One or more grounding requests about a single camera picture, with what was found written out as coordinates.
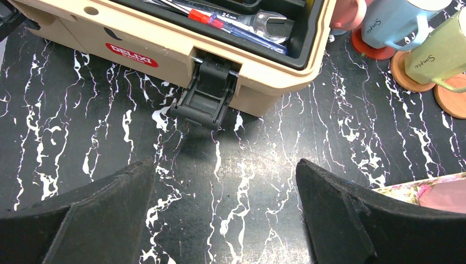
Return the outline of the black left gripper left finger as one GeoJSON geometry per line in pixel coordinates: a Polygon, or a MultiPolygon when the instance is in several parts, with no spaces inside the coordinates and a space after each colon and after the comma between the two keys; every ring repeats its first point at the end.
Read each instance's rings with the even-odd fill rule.
{"type": "Polygon", "coordinates": [[[1,211],[1,263],[134,263],[151,158],[19,211],[1,211]]]}

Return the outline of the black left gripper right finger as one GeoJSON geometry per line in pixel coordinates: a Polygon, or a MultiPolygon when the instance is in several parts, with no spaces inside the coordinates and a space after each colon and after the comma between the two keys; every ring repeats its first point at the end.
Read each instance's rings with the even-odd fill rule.
{"type": "Polygon", "coordinates": [[[296,182],[318,263],[465,263],[465,214],[393,199],[302,159],[296,182]]]}

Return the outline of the floral rectangular tray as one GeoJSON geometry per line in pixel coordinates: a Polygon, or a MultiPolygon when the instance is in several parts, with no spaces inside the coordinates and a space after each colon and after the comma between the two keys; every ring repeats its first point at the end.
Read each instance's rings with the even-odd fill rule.
{"type": "Polygon", "coordinates": [[[419,199],[422,194],[430,191],[435,185],[459,180],[465,180],[465,172],[375,188],[372,191],[409,204],[420,205],[419,199]]]}

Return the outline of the pink mug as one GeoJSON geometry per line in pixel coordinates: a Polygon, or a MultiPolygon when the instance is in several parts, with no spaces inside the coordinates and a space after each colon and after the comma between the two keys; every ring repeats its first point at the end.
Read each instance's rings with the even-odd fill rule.
{"type": "Polygon", "coordinates": [[[330,28],[349,31],[356,29],[363,21],[372,0],[337,0],[330,28]]]}
{"type": "Polygon", "coordinates": [[[465,213],[465,180],[428,186],[421,194],[419,204],[437,210],[465,213]]]}

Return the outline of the light wood coaster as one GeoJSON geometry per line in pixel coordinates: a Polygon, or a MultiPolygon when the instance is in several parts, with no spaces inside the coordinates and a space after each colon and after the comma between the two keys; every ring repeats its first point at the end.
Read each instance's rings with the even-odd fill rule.
{"type": "MultiPolygon", "coordinates": [[[[446,83],[454,87],[464,87],[465,74],[458,74],[446,80],[446,83]]],[[[437,103],[446,113],[458,119],[465,119],[465,92],[456,93],[436,85],[434,93],[437,103]]]]}

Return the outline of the orange wood coaster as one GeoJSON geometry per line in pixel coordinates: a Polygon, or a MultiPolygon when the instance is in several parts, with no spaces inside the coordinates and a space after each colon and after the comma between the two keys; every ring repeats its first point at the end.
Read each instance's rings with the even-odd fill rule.
{"type": "Polygon", "coordinates": [[[406,74],[404,61],[409,52],[397,51],[391,58],[390,70],[396,83],[405,90],[411,92],[426,92],[434,88],[433,82],[420,84],[406,74]]]}

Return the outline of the red coaster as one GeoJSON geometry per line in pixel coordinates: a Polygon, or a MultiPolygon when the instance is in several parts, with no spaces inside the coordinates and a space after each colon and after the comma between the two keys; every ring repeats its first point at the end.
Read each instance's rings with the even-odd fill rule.
{"type": "Polygon", "coordinates": [[[361,56],[376,61],[390,59],[396,53],[396,50],[391,47],[376,49],[369,46],[362,39],[361,29],[356,29],[351,32],[351,44],[361,56]]]}

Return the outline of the blue grey coaster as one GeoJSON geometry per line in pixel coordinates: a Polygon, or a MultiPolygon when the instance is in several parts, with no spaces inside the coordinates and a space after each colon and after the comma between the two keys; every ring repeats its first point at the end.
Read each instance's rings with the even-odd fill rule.
{"type": "Polygon", "coordinates": [[[347,30],[338,30],[338,29],[331,29],[330,34],[334,36],[340,36],[347,32],[347,30]]]}

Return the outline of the green mug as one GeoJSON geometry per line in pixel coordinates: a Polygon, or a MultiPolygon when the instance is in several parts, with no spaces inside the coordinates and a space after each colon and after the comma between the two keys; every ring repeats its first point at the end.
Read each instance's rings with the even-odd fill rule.
{"type": "Polygon", "coordinates": [[[405,72],[420,84],[435,83],[451,92],[465,92],[446,81],[465,72],[465,8],[434,29],[405,59],[405,72]]]}

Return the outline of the light blue mug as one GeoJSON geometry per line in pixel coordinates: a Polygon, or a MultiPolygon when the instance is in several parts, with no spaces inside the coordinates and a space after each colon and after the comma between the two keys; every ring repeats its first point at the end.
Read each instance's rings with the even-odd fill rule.
{"type": "Polygon", "coordinates": [[[409,51],[429,33],[429,20],[450,5],[443,0],[379,0],[368,8],[361,27],[362,40],[372,48],[409,51]]]}

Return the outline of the tan plastic toolbox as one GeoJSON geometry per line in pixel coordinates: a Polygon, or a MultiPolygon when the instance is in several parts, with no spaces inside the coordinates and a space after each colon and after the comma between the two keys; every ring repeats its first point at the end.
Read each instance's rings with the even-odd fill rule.
{"type": "Polygon", "coordinates": [[[336,4],[324,2],[302,70],[114,1],[1,1],[1,38],[23,25],[44,39],[181,86],[171,113],[217,129],[229,107],[261,117],[318,75],[336,4]]]}

